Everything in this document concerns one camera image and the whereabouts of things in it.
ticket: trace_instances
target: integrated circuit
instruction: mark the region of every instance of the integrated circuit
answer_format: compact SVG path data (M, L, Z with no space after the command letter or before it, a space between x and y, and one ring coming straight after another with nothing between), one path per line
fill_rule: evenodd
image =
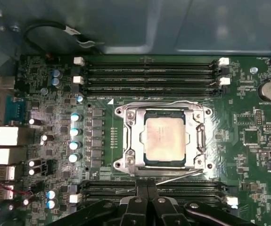
M92 116L93 117L101 117L104 115L104 111L102 109L93 109Z
M92 131L88 131L86 135L89 137L102 137L104 135L104 131L102 129L93 129Z
M47 108L45 108L45 113L47 113L47 114L51 114L51 113L53 113L53 111L54 111L53 107L47 107Z
M141 140L150 161L182 161L185 158L186 133L181 118L149 118Z
M257 129L245 129L243 131L243 145L258 145L259 133Z
M62 172L63 178L70 178L70 171L64 171Z
M92 121L87 123L87 126L92 127L102 127L104 125L104 121L100 119L93 119Z
M67 128L67 126L61 126L61 127L60 127L60 133L68 133L68 128Z

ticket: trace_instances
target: chip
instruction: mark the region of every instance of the chip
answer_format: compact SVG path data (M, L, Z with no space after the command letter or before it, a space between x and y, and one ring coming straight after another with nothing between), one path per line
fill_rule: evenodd
M181 118L148 118L143 134L147 160L182 161L185 158L185 125Z
M52 156L52 150L51 149L47 149L46 150L46 155L47 156Z
M94 109L92 111L92 116L95 116L95 117L101 117L104 115L104 111L101 110L101 109Z
M91 145L93 147L102 147L103 146L103 140L92 140Z
M94 129L93 131L91 131L91 136L93 137L101 137L103 136L103 130L101 129Z
M61 204L60 207L59 207L59 209L60 209L60 211L66 211L67 210L67 206Z
M70 172L69 171L64 171L63 172L63 178L70 178Z
M258 130L256 129L244 130L243 145L258 145L258 144L259 144Z
M53 113L53 111L54 111L53 107L47 107L47 108L45 108L45 112L48 113L48 114Z
M32 102L32 109L39 109L40 103L39 102Z
M38 73L38 70L39 70L39 68L33 67L30 69L30 74L36 74L36 73Z
M67 192L68 191L68 186L61 186L60 191L61 192Z
M68 128L66 126L60 127L60 133L68 133Z
M91 122L87 123L87 126L93 126L93 127L101 127L104 125L103 120L92 120Z

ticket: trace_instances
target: ram slot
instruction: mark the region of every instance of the ram slot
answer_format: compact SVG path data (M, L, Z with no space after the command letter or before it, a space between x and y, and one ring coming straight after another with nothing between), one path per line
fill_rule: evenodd
M88 64L90 69L106 69L106 68L199 68L199 69L213 69L218 66L218 61L211 63L92 63Z
M83 91L87 96L107 96L107 97L220 97L220 90L172 90L172 89L142 89L142 90L123 90L123 89L86 89Z
M88 81L88 88L95 87L120 87L120 88L218 88L218 83L214 81Z
M87 78L176 78L176 79L215 79L218 74L213 72L100 72L89 73Z

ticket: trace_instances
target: white connector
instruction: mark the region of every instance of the white connector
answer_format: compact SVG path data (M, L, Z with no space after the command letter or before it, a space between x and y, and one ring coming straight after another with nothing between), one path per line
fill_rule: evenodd
M74 76L73 83L83 85L84 84L83 77L82 76Z
M74 57L74 65L84 66L84 65L85 65L85 60L84 60L84 58L81 57L81 56Z
M230 64L230 59L227 57L221 57L219 59L219 66L224 66L224 65L229 65Z
M82 194L71 194L69 196L69 203L79 203L82 199Z

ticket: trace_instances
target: black memory slot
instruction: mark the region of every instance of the black memory slot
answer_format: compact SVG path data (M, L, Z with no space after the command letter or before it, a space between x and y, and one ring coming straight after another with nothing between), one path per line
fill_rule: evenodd
M95 89L95 87L121 87L121 88L217 88L218 83L213 81L88 81L88 88Z
M115 188L134 188L134 181L103 181L103 180L85 180L82 181L81 186L83 187L115 187ZM226 185L220 181L173 181L165 184L158 185L157 188L160 189L171 189L176 187L182 188L212 188L215 190L225 190Z
M108 96L108 97L220 97L221 92L219 90L123 90L123 89L86 89L85 95L88 96Z
M107 68L149 68L149 69L186 69L186 68L193 68L193 69L214 69L218 65L217 61L213 61L209 63L161 63L161 62L154 62L154 63L92 63L88 65L89 69L107 69Z
M100 72L89 73L87 78L176 78L176 79L215 79L217 74L204 72Z

